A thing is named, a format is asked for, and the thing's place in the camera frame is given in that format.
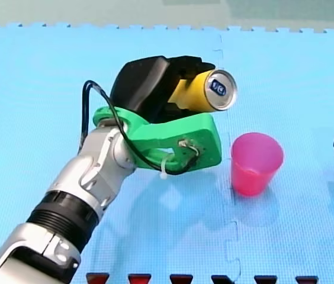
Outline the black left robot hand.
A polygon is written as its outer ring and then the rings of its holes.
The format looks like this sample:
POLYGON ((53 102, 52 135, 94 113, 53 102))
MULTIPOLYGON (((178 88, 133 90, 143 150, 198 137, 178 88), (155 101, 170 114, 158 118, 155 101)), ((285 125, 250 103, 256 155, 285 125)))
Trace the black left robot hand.
POLYGON ((169 102, 180 80, 193 79, 215 65, 195 56, 152 56, 126 63, 110 93, 115 107, 129 110, 150 123, 164 123, 198 114, 169 102))

